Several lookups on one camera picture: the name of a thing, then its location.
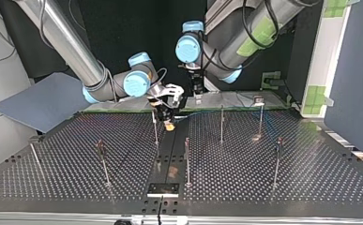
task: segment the black cable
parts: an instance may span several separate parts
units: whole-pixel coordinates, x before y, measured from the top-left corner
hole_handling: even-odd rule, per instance
[[[291,2],[293,2],[293,4],[299,6],[299,7],[313,7],[316,4],[320,3],[322,0],[318,0],[314,3],[303,3],[301,0],[289,0]]]
[[[285,80],[283,80],[284,86],[287,89],[287,92],[289,93],[289,95],[292,97],[292,99],[295,101],[295,105],[297,105],[298,109],[301,111],[301,107],[298,105],[297,103],[297,99],[295,99],[295,97],[293,96],[292,92],[290,91],[289,86],[287,85],[287,82]]]
[[[274,23],[274,26],[275,26],[275,34],[272,37],[273,41],[270,44],[265,45],[265,44],[261,43],[260,41],[258,41],[253,36],[251,31],[249,30],[248,23],[246,22],[246,3],[247,3],[247,0],[243,0],[242,21],[243,21],[243,26],[245,27],[246,33],[248,33],[249,38],[254,42],[254,44],[256,44],[257,46],[259,46],[259,47],[261,47],[263,49],[267,49],[267,48],[272,47],[274,45],[275,41],[277,40],[277,38],[279,36],[279,33],[280,33],[280,27],[279,27],[279,24],[278,24],[277,16],[275,15],[274,9],[272,8],[269,0],[264,0],[264,2],[265,2],[266,10],[268,11],[268,14],[271,17],[271,20],[272,20],[272,22]]]
[[[73,15],[73,12],[72,12],[72,5],[71,5],[71,2],[72,0],[69,0],[68,1],[68,9],[69,9],[69,13],[70,13],[70,16],[72,17],[73,21],[82,29],[85,31],[85,28],[78,22],[76,21],[76,18],[75,16]]]
[[[12,52],[11,54],[9,54],[8,56],[4,57],[4,58],[1,58],[0,61],[3,61],[3,60],[6,60],[6,59],[9,59],[9,57],[11,57],[13,54],[15,53],[15,48],[12,49]]]

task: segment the metal frame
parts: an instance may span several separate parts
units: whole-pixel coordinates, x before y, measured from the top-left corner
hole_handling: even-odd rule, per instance
[[[298,112],[289,111],[292,116],[301,123]],[[62,130],[73,119],[58,126],[48,134],[48,138]],[[190,117],[177,124],[177,130],[168,132],[160,141],[159,153],[153,162],[152,170],[145,190],[152,183],[178,183],[181,190],[186,184],[187,159],[185,158],[185,140],[189,137]],[[363,173],[363,162],[351,155],[351,152],[342,147],[338,142],[330,138],[323,130],[317,132],[317,138],[329,145],[333,151],[348,160],[356,169]],[[30,147],[20,151],[23,158],[30,154]],[[5,170],[12,162],[4,162],[0,165],[0,172]],[[332,203],[235,203],[235,202],[195,202],[185,199],[181,191],[178,198],[147,198],[138,201],[98,202],[98,201],[69,201],[69,200],[3,200],[0,199],[0,219],[18,221],[48,221],[63,222],[114,222],[118,219],[132,220],[134,224],[155,224],[158,220],[163,224],[198,224],[209,222],[210,224],[233,223],[363,223],[363,203],[359,206],[345,204],[335,207]]]

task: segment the robotic arm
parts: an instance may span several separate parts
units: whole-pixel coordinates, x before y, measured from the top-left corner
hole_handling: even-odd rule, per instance
[[[270,47],[279,29],[303,8],[294,0],[264,0],[222,50],[204,42],[202,22],[185,22],[175,53],[185,68],[202,69],[223,82],[233,83],[246,67],[242,64],[258,50]]]
[[[159,121],[167,130],[174,129],[174,108],[184,90],[173,84],[162,85],[146,52],[130,57],[130,71],[112,76],[85,46],[55,0],[14,1],[38,27],[43,40],[49,40],[83,82],[86,100],[96,103],[147,95]],[[167,104],[168,96],[174,98],[173,106]]]

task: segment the vertical rod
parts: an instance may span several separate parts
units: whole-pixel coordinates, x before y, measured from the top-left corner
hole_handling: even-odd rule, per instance
[[[187,187],[191,185],[189,176],[189,138],[185,139],[185,158],[187,159]]]
[[[224,142],[224,106],[221,105],[221,138],[220,138],[220,142],[223,143]]]
[[[278,172],[279,172],[279,167],[280,167],[280,158],[281,158],[281,154],[283,152],[283,138],[282,137],[278,137],[276,150],[277,150],[277,165],[275,167],[275,176],[274,176],[273,189],[275,189],[277,187],[277,182],[278,182]]]
[[[263,128],[263,113],[264,113],[264,105],[261,106],[261,110],[260,110],[260,126],[258,126],[259,137],[261,137],[261,130]]]
[[[38,154],[36,153],[35,146],[32,143],[30,143],[30,146],[32,148],[32,152],[33,152],[33,155],[35,157],[35,160],[38,163],[38,165],[40,166],[40,160],[38,159]]]
[[[102,160],[102,165],[104,167],[105,177],[107,179],[107,185],[110,185],[111,184],[111,181],[109,180],[108,169],[106,167],[105,159]]]
[[[152,111],[152,121],[154,123],[154,129],[155,129],[155,144],[158,145],[159,144],[159,140],[158,140],[158,126],[157,126],[157,120],[155,118],[155,113]]]

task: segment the silver arm segment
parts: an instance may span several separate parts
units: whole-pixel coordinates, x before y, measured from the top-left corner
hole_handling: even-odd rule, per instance
[[[268,2],[278,19],[279,28],[282,28],[303,9],[290,0],[268,0]],[[183,24],[184,36],[179,39],[175,49],[178,59],[186,64],[197,64],[220,80],[233,83],[241,72],[243,62],[260,47],[250,39],[242,26],[222,50],[215,50],[207,43],[202,43],[200,32],[203,32],[203,24],[198,25],[198,23],[186,22]],[[266,44],[272,42],[275,26],[271,21],[265,1],[248,17],[247,25],[252,35],[260,42]]]

